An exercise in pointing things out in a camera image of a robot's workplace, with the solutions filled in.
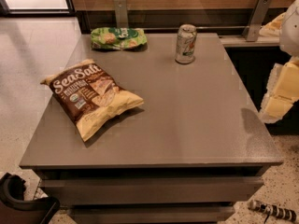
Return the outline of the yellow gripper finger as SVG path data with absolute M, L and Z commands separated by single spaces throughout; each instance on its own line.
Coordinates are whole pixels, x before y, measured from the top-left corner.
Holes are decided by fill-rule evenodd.
M 293 103 L 281 97 L 274 97 L 268 93 L 263 97 L 259 118 L 263 123 L 276 123 L 292 108 Z
M 273 96 L 291 101 L 299 100 L 299 66 L 295 63 L 276 63 L 270 72 L 267 90 Z

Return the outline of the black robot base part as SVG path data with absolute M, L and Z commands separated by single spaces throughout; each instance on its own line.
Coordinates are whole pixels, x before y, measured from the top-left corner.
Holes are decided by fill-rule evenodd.
M 5 173 L 0 179 L 0 224 L 49 224 L 60 209 L 54 197 L 24 200 L 25 181 Z

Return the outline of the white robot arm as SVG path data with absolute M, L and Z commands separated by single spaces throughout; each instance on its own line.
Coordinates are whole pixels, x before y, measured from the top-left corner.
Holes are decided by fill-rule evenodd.
M 259 34 L 278 37 L 279 48 L 291 56 L 285 64 L 274 64 L 261 102 L 260 120 L 275 123 L 299 100 L 299 0 L 263 26 Z

